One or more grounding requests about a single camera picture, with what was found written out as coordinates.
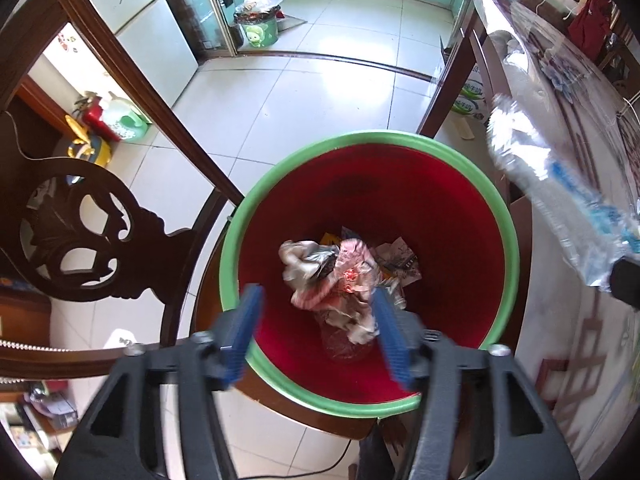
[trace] white wall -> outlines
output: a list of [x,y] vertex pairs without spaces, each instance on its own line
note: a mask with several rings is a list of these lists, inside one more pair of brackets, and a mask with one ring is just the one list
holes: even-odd
[[80,94],[44,55],[38,58],[29,70],[29,75],[66,113],[70,114],[73,111],[74,103],[78,101]]

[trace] red cloth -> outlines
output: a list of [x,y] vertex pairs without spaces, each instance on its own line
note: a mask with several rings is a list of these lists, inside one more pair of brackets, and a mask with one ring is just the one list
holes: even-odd
[[587,0],[569,25],[569,39],[594,62],[611,32],[611,6],[611,0]]

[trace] plastic container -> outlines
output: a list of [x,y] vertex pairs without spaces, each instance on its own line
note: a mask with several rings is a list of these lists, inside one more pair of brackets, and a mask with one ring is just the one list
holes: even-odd
[[278,41],[278,22],[276,13],[280,6],[269,12],[249,12],[235,14],[234,21],[238,23],[249,44],[254,48],[270,46]]
[[372,246],[402,236],[422,279],[404,290],[407,309],[457,343],[496,342],[518,285],[511,216],[487,177],[460,153],[427,137],[356,132],[303,148],[251,190],[226,234],[220,265],[223,309],[247,283],[265,287],[264,314],[247,360],[289,399],[338,416],[376,417],[417,407],[391,380],[376,342],[357,362],[324,351],[312,313],[289,303],[278,248],[319,240],[342,225]]

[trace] white plastic bag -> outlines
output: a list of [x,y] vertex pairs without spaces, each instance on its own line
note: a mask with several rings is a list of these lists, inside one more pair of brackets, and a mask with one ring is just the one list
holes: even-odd
[[279,6],[283,0],[245,0],[241,6],[236,8],[236,12],[268,12]]

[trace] trash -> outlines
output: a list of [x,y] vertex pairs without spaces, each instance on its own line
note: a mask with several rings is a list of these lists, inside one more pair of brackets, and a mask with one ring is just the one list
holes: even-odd
[[271,12],[284,0],[245,0],[242,5],[236,7],[236,14],[259,14]]
[[278,253],[287,266],[282,277],[293,290],[303,288],[311,280],[325,278],[334,269],[339,252],[337,245],[288,240],[280,246]]
[[362,240],[362,236],[360,236],[356,231],[352,231],[348,227],[342,226],[342,239],[347,240],[348,238],[356,238],[357,240]]
[[402,238],[371,251],[356,232],[343,227],[342,235],[348,238],[325,233],[320,244],[288,240],[278,254],[286,265],[282,277],[294,290],[291,303],[314,313],[328,356],[353,361],[370,351],[378,335],[369,305],[374,288],[384,286],[394,305],[405,309],[402,287],[422,275]]
[[382,244],[373,251],[380,267],[398,277],[400,285],[407,286],[422,279],[418,257],[402,238],[392,244]]
[[316,313],[321,324],[344,330],[352,344],[366,344],[378,334],[369,298],[380,282],[380,269],[362,240],[337,246],[284,242],[283,279],[293,289],[291,303]]

